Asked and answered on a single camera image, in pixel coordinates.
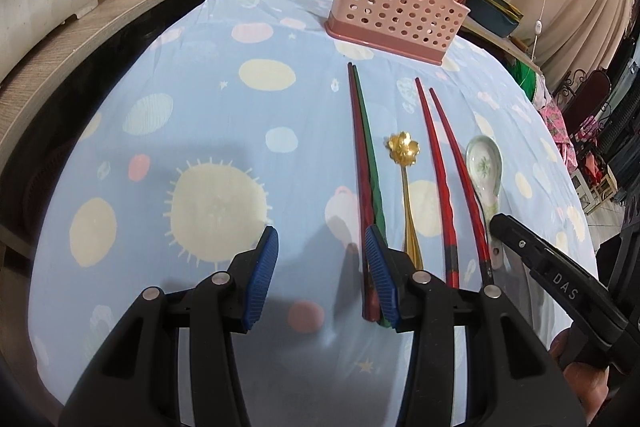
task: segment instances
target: gold spoon handle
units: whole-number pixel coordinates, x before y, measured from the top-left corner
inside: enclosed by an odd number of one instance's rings
[[[406,177],[406,167],[401,166],[402,172],[402,199],[404,200],[404,245],[409,259],[414,263],[415,269],[422,270],[422,256],[420,244],[415,233],[414,218],[411,215],[411,203],[409,201],[409,181]]]

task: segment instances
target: wooden countertop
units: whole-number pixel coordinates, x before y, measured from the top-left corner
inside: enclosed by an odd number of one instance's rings
[[[162,1],[98,0],[92,12],[59,26],[30,51],[0,85],[0,172],[27,126],[65,78],[111,36]],[[532,66],[508,39],[469,18],[463,27]]]

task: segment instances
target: gold spoon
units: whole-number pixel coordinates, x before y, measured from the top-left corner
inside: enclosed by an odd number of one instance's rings
[[[409,202],[409,182],[406,176],[406,168],[415,164],[415,157],[420,152],[418,142],[411,140],[407,132],[392,134],[386,142],[389,156],[400,166],[402,173],[402,199],[404,200],[404,249],[414,263],[415,269],[422,270],[422,256],[418,236],[415,233],[414,218],[411,215],[411,203]]]

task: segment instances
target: red chopstick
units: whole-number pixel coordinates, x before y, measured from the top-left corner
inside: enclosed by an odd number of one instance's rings
[[[436,128],[431,118],[429,104],[422,90],[420,78],[415,79],[415,86],[420,96],[420,104],[424,113],[424,121],[427,124],[429,145],[433,155],[433,166],[436,171],[436,183],[438,185],[438,197],[440,199],[440,217],[442,218],[442,237],[444,239],[444,265],[447,274],[447,284],[452,288],[460,288],[460,271],[458,267],[458,240],[456,229],[453,225],[453,209],[451,208],[451,196],[447,186],[447,171],[444,168],[442,151],[438,142]]]
[[[453,134],[453,130],[449,125],[449,120],[447,120],[447,115],[444,113],[442,105],[440,104],[440,100],[438,100],[438,96],[433,90],[433,87],[429,89],[429,93],[431,93],[431,98],[433,99],[436,110],[440,115],[442,126],[444,127],[444,131],[447,134],[447,138],[449,139],[449,144],[451,145],[451,150],[453,151],[453,156],[456,160],[458,174],[460,176],[460,180],[462,181],[462,188],[465,191],[466,206],[468,207],[469,214],[471,215],[471,224],[473,226],[474,236],[476,238],[476,248],[478,249],[482,286],[493,284],[494,272],[491,268],[489,246],[486,243],[484,225],[482,224],[482,217],[480,216],[480,210],[478,209],[478,204],[476,203],[476,193],[474,192],[474,187],[471,184],[471,178],[469,177],[469,173],[466,170],[466,164],[458,147],[456,136]]]
[[[358,172],[358,199],[360,204],[360,251],[362,256],[362,276],[364,278],[364,298],[362,315],[369,322],[380,320],[380,300],[373,284],[369,263],[364,253],[365,234],[367,228],[373,225],[375,215],[372,202],[372,191],[369,177],[369,162],[367,161],[367,145],[364,138],[364,124],[358,101],[353,65],[349,62],[349,89],[351,93],[351,113],[353,115],[353,135],[356,146],[356,168]]]

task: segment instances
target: metal screw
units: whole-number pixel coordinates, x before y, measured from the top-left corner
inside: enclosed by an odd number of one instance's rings
[[[484,287],[484,294],[492,299],[497,299],[500,295],[502,295],[502,290],[498,288],[498,286],[494,284],[488,284]]]
[[[142,292],[142,298],[145,301],[152,301],[153,299],[157,299],[160,295],[160,290],[155,286],[151,286],[151,288],[147,288]]]
[[[431,282],[431,274],[424,270],[418,270],[411,276],[412,279],[418,284],[428,284]]]
[[[227,272],[215,272],[211,276],[211,282],[219,286],[228,283],[230,280],[231,276]]]

